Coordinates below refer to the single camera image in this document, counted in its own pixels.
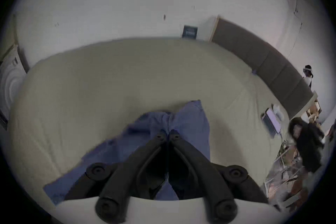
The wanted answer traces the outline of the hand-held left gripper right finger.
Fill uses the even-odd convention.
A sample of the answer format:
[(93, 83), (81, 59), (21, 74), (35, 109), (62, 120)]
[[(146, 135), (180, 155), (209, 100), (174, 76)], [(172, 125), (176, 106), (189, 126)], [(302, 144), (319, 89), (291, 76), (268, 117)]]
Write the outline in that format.
[(176, 130), (169, 133), (168, 181), (179, 200), (204, 198), (211, 223), (230, 223), (238, 214), (235, 199), (268, 204), (245, 168), (211, 163)]

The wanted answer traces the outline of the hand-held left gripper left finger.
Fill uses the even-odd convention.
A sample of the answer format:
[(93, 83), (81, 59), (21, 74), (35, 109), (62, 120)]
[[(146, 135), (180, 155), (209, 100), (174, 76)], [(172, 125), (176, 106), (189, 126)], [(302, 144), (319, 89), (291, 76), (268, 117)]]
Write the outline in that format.
[(96, 215), (105, 223), (123, 223), (131, 196), (153, 200), (165, 183), (167, 149), (167, 134), (161, 130), (123, 162), (93, 163), (64, 200), (99, 197), (94, 207)]

